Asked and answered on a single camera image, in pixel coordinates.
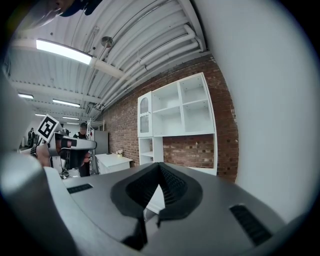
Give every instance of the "ceiling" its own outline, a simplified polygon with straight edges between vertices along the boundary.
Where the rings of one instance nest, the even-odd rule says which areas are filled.
[[[36,113],[48,113],[63,123],[66,120],[62,116],[77,117],[80,121],[94,119],[100,113],[96,110],[98,106],[101,110],[108,108],[143,81],[203,54],[201,52],[206,50],[205,40],[190,2],[103,0],[90,16],[79,11],[71,17],[57,17],[43,27],[23,31],[15,36],[15,41],[45,39],[75,48],[102,61],[100,64],[106,66],[106,70],[110,67],[118,69],[120,76],[123,76],[145,56],[187,35],[185,24],[195,32],[204,50],[200,50],[199,46],[196,52],[196,49],[191,49],[168,59],[134,77],[129,84],[130,89],[109,91],[113,86],[120,85],[117,83],[120,77],[106,72],[104,67],[96,69],[95,61],[93,66],[86,65],[60,55],[14,44],[7,55],[7,75],[19,93],[33,95],[34,99],[26,100]],[[105,48],[101,44],[101,39],[105,36],[113,39],[111,48]],[[157,58],[191,43],[191,40],[183,41],[163,51]],[[135,74],[133,72],[124,82]],[[108,106],[99,105],[106,94],[113,101]],[[57,104],[52,99],[78,103],[81,107]]]

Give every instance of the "white desk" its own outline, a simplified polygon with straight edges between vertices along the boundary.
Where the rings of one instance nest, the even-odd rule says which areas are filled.
[[[117,154],[96,154],[97,167],[100,174],[110,174],[130,168],[132,159],[118,157]]]

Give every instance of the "ceiling light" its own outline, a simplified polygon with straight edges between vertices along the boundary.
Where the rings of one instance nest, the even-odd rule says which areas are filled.
[[[21,98],[33,99],[34,97],[31,94],[18,93]]]
[[[72,120],[79,120],[79,118],[75,118],[75,117],[67,117],[67,116],[63,116],[62,118],[65,118],[65,119],[72,119]]]
[[[58,99],[53,99],[52,101],[55,102],[55,103],[60,103],[60,104],[65,104],[65,105],[70,105],[70,106],[73,106],[73,107],[80,108],[80,105],[76,104],[76,103],[62,101],[62,100],[58,100]]]
[[[38,39],[35,41],[36,48],[38,50],[43,50],[46,52],[50,52],[53,54],[58,54],[61,56],[68,57],[70,59],[76,60],[78,62],[82,62],[84,64],[89,65],[92,56],[76,49],[58,44],[56,42],[45,41],[42,39]]]

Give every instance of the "door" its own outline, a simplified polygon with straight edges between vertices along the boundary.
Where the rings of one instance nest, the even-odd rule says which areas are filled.
[[[138,98],[138,137],[152,137],[151,91]]]

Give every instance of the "brick wall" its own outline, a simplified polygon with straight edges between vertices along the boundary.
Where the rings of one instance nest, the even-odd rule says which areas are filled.
[[[218,140],[217,175],[235,181],[238,169],[238,129],[235,110],[225,79],[212,56],[197,58],[169,69],[118,100],[102,113],[109,132],[109,150],[124,150],[124,156],[139,164],[137,132],[138,97],[176,80],[203,72],[213,105]],[[164,161],[192,167],[213,167],[212,134],[163,138]]]

